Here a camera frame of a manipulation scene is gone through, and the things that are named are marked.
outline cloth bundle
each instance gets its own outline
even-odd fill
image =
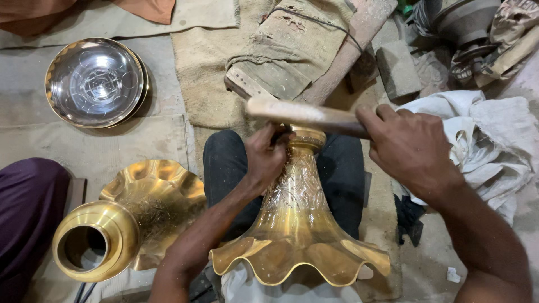
[[[515,193],[539,169],[537,119],[530,114],[528,101],[523,97],[486,100],[482,91],[451,91],[402,108],[443,119],[453,145],[449,158],[481,198],[512,225]]]

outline brass vase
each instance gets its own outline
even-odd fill
[[[54,260],[84,282],[110,279],[129,266],[156,268],[205,209],[204,184],[178,162],[131,164],[103,188],[99,201],[62,220],[53,238]]]
[[[293,130],[297,137],[288,145],[289,159],[268,188],[257,219],[242,236],[210,251],[213,269],[223,275],[247,260],[263,285],[282,283],[302,264],[315,267],[333,286],[352,284],[367,263],[388,275],[388,253],[353,239],[329,210],[314,158],[325,134]]]

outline wooden handle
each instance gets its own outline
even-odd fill
[[[268,118],[275,122],[371,140],[365,127],[353,114],[338,109],[275,99],[250,98],[247,112],[251,116]]]

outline steel bowl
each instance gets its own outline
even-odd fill
[[[128,115],[126,115],[122,120],[118,121],[116,124],[108,126],[107,128],[115,127],[116,125],[122,124],[125,121],[127,121],[129,118],[131,118],[133,115],[135,115],[135,113],[142,106],[142,103],[145,101],[148,92],[151,91],[151,82],[150,82],[150,76],[148,74],[148,69],[146,68],[146,65],[144,64],[144,62],[142,62],[142,59],[140,58],[140,56],[137,53],[135,53],[135,55],[140,65],[142,66],[142,74],[143,74],[143,79],[144,79],[144,86],[142,87],[143,89],[142,89],[141,97],[139,101],[137,102],[137,104],[135,105],[135,107],[133,108],[133,110]]]
[[[67,45],[52,61],[45,93],[53,111],[84,128],[111,127],[140,107],[148,75],[137,55],[111,39]]]

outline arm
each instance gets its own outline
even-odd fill
[[[524,247],[511,227],[470,188],[449,159],[440,117],[356,111],[371,135],[369,156],[386,173],[440,212],[468,276],[455,302],[531,302]]]
[[[275,132],[282,134],[271,146]],[[155,273],[149,302],[189,302],[189,284],[208,263],[210,250],[219,245],[242,208],[281,174],[291,136],[278,125],[267,123],[245,142],[247,174],[167,249]]]

